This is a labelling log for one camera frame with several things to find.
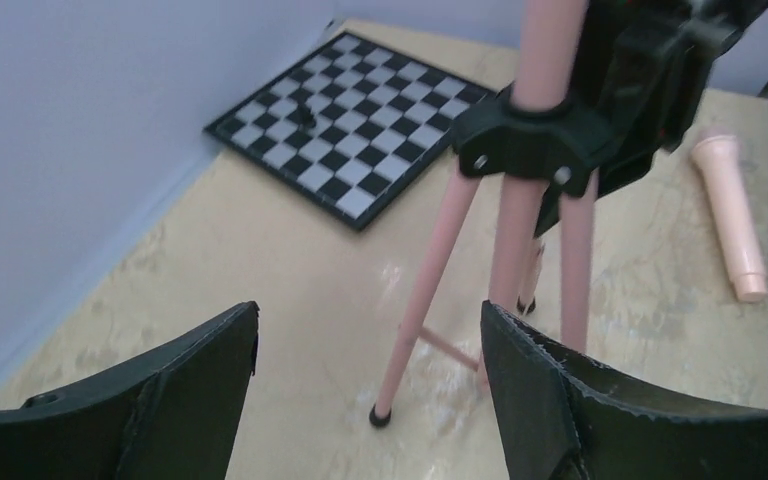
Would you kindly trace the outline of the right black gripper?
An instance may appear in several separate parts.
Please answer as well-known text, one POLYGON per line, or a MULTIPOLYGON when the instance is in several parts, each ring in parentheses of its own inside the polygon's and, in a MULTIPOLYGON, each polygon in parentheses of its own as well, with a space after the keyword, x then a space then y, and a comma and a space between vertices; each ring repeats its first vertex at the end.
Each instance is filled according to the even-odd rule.
POLYGON ((767 9, 768 1, 590 3, 567 98, 614 132, 599 197, 642 179, 658 150, 681 144, 714 63, 767 9))

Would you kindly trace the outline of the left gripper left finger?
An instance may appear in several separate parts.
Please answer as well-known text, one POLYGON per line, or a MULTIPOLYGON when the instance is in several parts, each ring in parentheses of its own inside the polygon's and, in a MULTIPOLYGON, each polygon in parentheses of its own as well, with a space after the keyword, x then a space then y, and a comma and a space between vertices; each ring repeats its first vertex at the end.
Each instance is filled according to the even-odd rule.
POLYGON ((222 479, 258 352, 237 304, 92 376, 0 410, 0 479, 222 479))

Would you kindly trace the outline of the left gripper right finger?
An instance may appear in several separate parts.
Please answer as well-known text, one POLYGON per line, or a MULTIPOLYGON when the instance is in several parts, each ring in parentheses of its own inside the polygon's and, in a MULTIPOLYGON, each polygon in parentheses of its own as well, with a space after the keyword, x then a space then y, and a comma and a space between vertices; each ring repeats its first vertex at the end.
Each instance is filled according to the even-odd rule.
POLYGON ((627 375, 491 302, 481 340, 512 479, 768 479, 768 410, 627 375))

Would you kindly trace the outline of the pink tripod music stand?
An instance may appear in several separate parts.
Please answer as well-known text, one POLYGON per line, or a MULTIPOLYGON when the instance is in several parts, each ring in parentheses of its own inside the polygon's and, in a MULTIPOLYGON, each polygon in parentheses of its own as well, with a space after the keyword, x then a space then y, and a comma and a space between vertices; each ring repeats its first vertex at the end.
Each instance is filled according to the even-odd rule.
MULTIPOLYGON (((527 1, 520 40, 520 64, 512 101, 522 110, 544 111, 565 98, 587 2, 577 0, 527 1)), ((583 352, 587 346, 594 204, 598 176, 593 174, 580 198, 564 196, 561 213, 561 340, 583 352)), ((423 323, 440 284, 480 182, 454 172, 448 183, 431 243, 399 326, 377 400, 370 412, 373 426, 390 420, 392 403, 417 339, 423 338, 484 377, 482 360, 472 360, 430 334, 423 323)), ((502 180, 494 253, 489 283, 490 300, 508 310, 517 305, 525 273, 539 259, 533 238, 542 180, 506 175, 502 180)))

